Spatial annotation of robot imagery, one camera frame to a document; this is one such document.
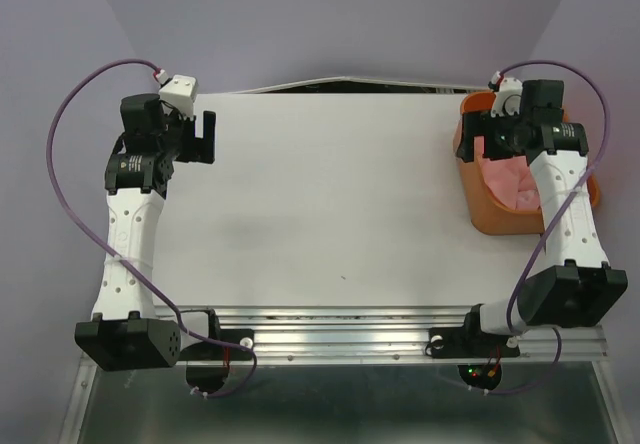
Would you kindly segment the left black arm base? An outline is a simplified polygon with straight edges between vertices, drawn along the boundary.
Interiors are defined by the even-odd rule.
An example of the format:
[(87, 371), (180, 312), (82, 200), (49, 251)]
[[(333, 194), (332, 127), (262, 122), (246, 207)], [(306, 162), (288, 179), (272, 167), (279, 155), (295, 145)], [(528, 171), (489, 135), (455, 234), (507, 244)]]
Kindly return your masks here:
[[(190, 393), (210, 400), (230, 397), (244, 390), (257, 369), (255, 331), (247, 327), (223, 328), (212, 308), (184, 310), (181, 316), (186, 314), (195, 314), (199, 322), (206, 319), (203, 339), (192, 332), (181, 334), (182, 348), (178, 361), (186, 363), (185, 380)], [(250, 362), (251, 367), (238, 383), (228, 384), (232, 380), (234, 362)]]

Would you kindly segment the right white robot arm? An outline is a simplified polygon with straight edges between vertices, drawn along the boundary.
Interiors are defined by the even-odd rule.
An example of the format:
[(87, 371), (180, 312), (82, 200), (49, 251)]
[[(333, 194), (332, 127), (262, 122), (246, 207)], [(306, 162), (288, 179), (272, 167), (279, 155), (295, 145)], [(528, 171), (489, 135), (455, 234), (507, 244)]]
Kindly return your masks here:
[(482, 354), (496, 335), (532, 327), (593, 327), (628, 288), (599, 241), (587, 181), (593, 172), (584, 127), (565, 118), (560, 80), (521, 82), (496, 74), (488, 110), (465, 111), (457, 158), (476, 157), (483, 141), (490, 161), (524, 158), (536, 185), (544, 232), (512, 295), (477, 305), (460, 330), (463, 348)]

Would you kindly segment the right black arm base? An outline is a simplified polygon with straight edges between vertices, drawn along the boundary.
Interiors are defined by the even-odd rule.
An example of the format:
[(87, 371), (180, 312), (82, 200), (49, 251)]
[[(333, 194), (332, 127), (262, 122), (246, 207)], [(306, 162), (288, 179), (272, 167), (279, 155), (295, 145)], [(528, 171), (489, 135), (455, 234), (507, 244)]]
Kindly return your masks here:
[(463, 327), (434, 327), (424, 352), (434, 359), (478, 359), (479, 363), (459, 364), (458, 372), (463, 383), (472, 389), (489, 393), (499, 386), (504, 358), (521, 355), (518, 345), (510, 347), (509, 337), (480, 333), (471, 336)]

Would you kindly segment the orange plastic basket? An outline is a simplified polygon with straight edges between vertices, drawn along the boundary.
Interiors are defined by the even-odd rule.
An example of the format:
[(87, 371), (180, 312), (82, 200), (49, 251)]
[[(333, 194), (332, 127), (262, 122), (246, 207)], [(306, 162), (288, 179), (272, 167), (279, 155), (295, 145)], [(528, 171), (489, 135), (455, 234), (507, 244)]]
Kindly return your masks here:
[(485, 159), (481, 138), (474, 151), (473, 162), (457, 162), (471, 223), (487, 235), (541, 234), (540, 199), (526, 159)]

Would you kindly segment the aluminium rail frame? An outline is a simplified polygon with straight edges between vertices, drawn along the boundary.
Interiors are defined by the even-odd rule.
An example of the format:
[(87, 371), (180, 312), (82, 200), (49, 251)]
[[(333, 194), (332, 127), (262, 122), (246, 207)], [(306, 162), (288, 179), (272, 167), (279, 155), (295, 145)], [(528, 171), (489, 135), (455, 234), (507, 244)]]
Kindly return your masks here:
[(599, 328), (528, 333), (502, 363), (499, 397), (425, 355), (428, 331), (461, 307), (220, 308), (251, 328), (246, 388), (204, 399), (187, 364), (104, 373), (83, 359), (64, 443), (629, 443)]

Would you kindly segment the pink pleated skirt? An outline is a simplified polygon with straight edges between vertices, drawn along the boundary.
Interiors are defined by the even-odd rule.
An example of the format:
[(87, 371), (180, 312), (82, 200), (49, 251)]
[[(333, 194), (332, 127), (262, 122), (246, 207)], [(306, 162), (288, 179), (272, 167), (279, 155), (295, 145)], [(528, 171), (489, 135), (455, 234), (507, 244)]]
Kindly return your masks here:
[(504, 160), (483, 157), (484, 139), (475, 139), (476, 162), (483, 180), (495, 198), (514, 211), (537, 211), (540, 198), (537, 186), (524, 156)]

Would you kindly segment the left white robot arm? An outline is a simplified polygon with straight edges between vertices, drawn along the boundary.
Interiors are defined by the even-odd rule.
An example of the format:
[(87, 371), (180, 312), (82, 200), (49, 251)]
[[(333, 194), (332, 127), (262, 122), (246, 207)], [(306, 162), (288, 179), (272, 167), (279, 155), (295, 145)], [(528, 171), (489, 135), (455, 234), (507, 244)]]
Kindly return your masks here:
[(214, 161), (216, 116), (205, 115), (196, 134), (195, 98), (171, 91), (122, 99), (123, 132), (109, 157), (109, 251), (102, 284), (87, 322), (75, 328), (76, 344), (104, 371), (170, 368), (179, 358), (178, 325), (157, 318), (152, 292), (157, 225), (174, 165)]

